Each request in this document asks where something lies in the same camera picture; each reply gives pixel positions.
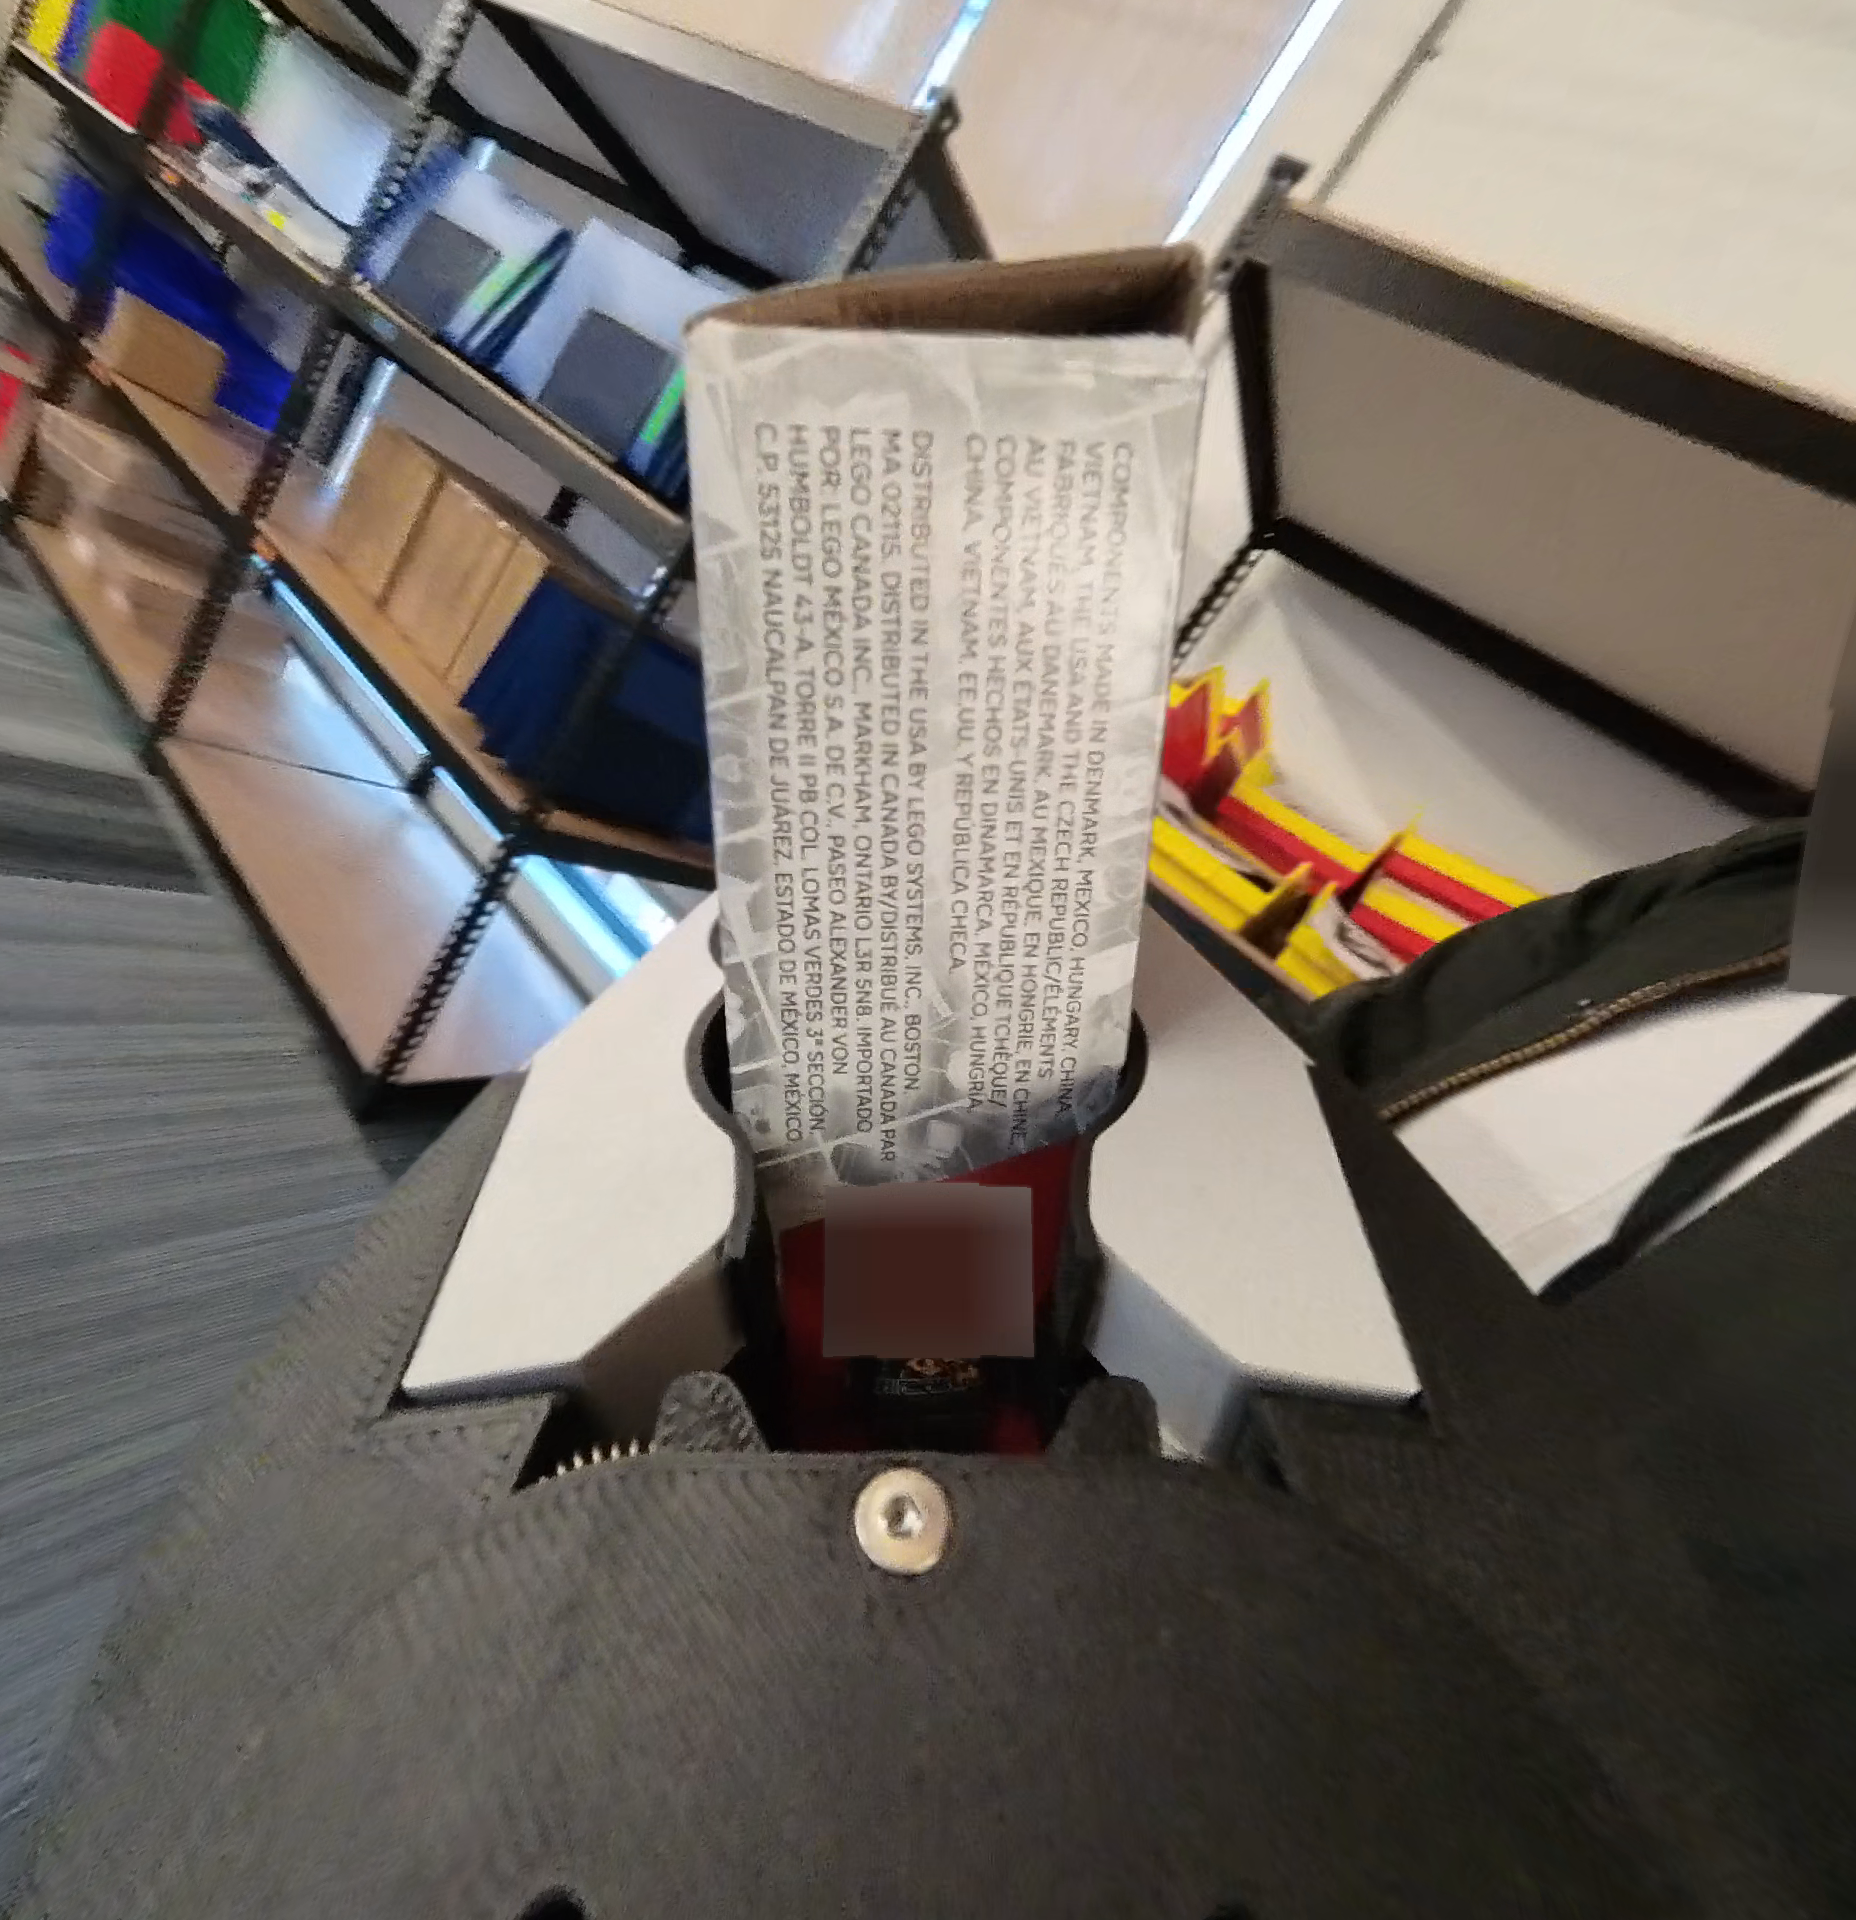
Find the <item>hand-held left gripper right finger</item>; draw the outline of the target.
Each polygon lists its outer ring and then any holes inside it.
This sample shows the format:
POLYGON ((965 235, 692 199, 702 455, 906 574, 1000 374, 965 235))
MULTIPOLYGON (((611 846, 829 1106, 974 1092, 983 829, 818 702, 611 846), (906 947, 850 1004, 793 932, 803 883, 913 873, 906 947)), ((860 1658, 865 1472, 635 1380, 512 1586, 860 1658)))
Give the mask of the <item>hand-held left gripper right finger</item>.
POLYGON ((1133 1008, 1148 1061, 1089 1150, 1107 1262, 1089 1353, 1207 1461, 1265 1389, 1414 1403, 1304 1051, 1164 915, 1143 920, 1133 1008))

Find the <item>row of brown cardboard boxes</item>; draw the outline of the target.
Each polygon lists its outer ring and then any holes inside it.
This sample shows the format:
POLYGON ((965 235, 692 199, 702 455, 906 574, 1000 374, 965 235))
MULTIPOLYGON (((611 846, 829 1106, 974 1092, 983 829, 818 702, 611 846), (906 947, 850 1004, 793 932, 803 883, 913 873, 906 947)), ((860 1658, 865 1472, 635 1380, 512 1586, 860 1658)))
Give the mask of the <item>row of brown cardboard boxes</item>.
POLYGON ((512 503, 390 421, 368 428, 324 548, 458 694, 545 577, 545 557, 512 503))

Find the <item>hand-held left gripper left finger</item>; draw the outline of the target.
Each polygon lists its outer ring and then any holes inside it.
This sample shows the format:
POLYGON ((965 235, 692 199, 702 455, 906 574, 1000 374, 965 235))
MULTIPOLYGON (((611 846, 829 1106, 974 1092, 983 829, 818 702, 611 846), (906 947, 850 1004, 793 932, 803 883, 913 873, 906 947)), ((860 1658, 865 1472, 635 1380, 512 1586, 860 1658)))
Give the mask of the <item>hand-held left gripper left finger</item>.
POLYGON ((668 1385, 740 1348, 749 1205, 702 901, 526 1068, 401 1391, 555 1391, 605 1438, 649 1438, 668 1385))

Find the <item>small superhero toy box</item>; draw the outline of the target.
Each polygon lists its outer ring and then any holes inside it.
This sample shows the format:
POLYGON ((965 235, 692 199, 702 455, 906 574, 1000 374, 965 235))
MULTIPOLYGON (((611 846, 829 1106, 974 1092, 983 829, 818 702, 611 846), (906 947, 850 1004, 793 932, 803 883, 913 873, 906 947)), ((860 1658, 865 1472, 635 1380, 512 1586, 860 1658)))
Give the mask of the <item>small superhero toy box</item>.
POLYGON ((729 1107, 799 1452, 1037 1452, 1093 1370, 1204 420, 1193 245, 686 330, 729 1107))

